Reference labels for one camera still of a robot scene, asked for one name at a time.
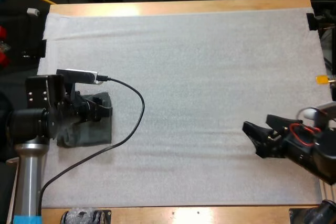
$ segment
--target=silver cylinder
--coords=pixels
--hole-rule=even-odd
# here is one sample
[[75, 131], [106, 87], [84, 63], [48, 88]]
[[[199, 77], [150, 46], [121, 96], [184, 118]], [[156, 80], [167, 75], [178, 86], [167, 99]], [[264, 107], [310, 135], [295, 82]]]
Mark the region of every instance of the silver cylinder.
[[20, 157], [14, 215], [38, 215], [38, 197], [41, 190], [42, 171], [48, 144], [16, 144]]

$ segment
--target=red object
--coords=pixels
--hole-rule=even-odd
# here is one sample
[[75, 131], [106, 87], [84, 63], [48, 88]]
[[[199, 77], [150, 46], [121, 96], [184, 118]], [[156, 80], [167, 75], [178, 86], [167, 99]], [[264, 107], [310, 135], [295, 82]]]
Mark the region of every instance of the red object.
[[0, 65], [5, 68], [7, 67], [9, 64], [9, 59], [7, 58], [7, 56], [3, 53], [0, 52]]
[[303, 144], [303, 145], [305, 145], [305, 146], [308, 146], [308, 147], [311, 147], [311, 146], [313, 146], [314, 145], [314, 143], [306, 143], [306, 142], [304, 142], [303, 140], [301, 140], [300, 138], [299, 138], [299, 136], [295, 133], [295, 131], [294, 131], [294, 126], [303, 126], [303, 128], [306, 130], [306, 131], [308, 131], [308, 132], [310, 132], [311, 134], [315, 134], [315, 133], [317, 133], [317, 132], [321, 132], [321, 130], [319, 129], [319, 128], [316, 128], [316, 127], [307, 127], [307, 126], [305, 126], [305, 125], [301, 125], [300, 123], [292, 123], [292, 124], [290, 124], [289, 125], [289, 130], [290, 130], [290, 132], [293, 134], [293, 136], [301, 143], [301, 144]]
[[5, 39], [7, 37], [7, 31], [4, 27], [0, 26], [0, 39]]

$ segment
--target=white foam sheet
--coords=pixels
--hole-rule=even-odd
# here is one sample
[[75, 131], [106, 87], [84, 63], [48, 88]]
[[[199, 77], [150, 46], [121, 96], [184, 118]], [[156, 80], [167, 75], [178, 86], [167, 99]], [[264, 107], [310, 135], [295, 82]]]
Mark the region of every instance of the white foam sheet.
[[[49, 14], [46, 58], [57, 68], [96, 70], [137, 88], [146, 110], [134, 137], [52, 183], [44, 207], [314, 204], [317, 179], [287, 159], [261, 159], [242, 132], [267, 114], [294, 118], [330, 101], [306, 12], [286, 9], [142, 17]], [[132, 130], [139, 98], [113, 82], [112, 142]], [[104, 146], [51, 141], [44, 182]]]

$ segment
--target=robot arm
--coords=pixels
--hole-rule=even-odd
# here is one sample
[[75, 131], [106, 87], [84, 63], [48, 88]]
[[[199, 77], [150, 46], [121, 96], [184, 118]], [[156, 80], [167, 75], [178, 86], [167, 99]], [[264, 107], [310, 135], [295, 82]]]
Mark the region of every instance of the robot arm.
[[256, 154], [262, 158], [289, 158], [328, 184], [336, 183], [336, 131], [329, 127], [336, 102], [304, 111], [314, 120], [314, 127], [301, 120], [268, 115], [270, 129], [244, 122], [243, 131], [251, 139]]
[[14, 224], [16, 219], [38, 216], [43, 159], [49, 140], [75, 123], [98, 122], [112, 116], [99, 98], [86, 100], [75, 83], [96, 83], [94, 72], [58, 70], [57, 74], [26, 80], [28, 108], [1, 111], [6, 118], [6, 136], [19, 156]]

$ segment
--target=wooden board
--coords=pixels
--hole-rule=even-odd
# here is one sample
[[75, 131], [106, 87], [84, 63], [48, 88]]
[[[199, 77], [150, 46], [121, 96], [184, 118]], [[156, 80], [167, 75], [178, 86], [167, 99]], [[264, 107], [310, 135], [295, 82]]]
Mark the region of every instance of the wooden board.
[[[310, 0], [215, 0], [185, 2], [51, 5], [50, 12], [68, 16], [142, 16], [180, 13], [267, 10], [311, 7]], [[109, 208], [113, 224], [289, 224], [290, 206], [216, 206]], [[44, 223], [59, 224], [68, 209], [43, 209]]]
[[[294, 206], [305, 208], [312, 206]], [[288, 206], [134, 207], [112, 211], [112, 224], [289, 224]], [[68, 209], [44, 209], [44, 223], [59, 224]]]
[[310, 0], [213, 0], [144, 3], [51, 5], [50, 12], [68, 16], [142, 16], [311, 7]]

